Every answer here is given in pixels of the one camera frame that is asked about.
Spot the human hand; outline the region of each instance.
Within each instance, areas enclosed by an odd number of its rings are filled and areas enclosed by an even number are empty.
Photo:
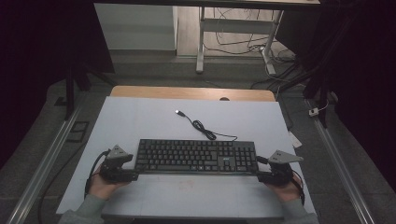
[[[301,179],[294,174],[293,179],[301,186]],[[300,191],[297,187],[290,181],[284,186],[275,186],[270,184],[265,184],[269,189],[271,189],[277,196],[277,198],[282,202],[288,202],[300,198]]]
[[[100,175],[100,166],[92,175],[92,181],[89,193],[98,198],[108,200],[116,189],[128,185],[130,182],[111,183],[104,180]]]

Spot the dark background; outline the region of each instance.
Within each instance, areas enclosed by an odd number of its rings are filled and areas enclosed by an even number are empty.
[[[340,120],[396,191],[395,22],[394,1],[367,1],[332,59],[330,85]]]
[[[48,87],[87,63],[114,72],[93,4],[0,3],[0,167],[29,131]]]

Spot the sleeve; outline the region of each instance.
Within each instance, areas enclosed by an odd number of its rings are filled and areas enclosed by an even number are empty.
[[[101,214],[105,204],[106,200],[88,194],[79,209],[66,211],[58,224],[103,224],[105,221],[101,218]]]
[[[317,215],[307,213],[301,199],[282,203],[284,224],[319,224]]]

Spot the wooden board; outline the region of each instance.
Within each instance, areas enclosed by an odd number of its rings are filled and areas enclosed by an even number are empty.
[[[193,100],[226,97],[231,101],[275,101],[271,91],[179,87],[116,86],[110,96]]]

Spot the keyboard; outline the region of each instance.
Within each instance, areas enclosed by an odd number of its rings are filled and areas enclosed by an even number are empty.
[[[135,169],[141,174],[252,175],[254,142],[140,139]]]

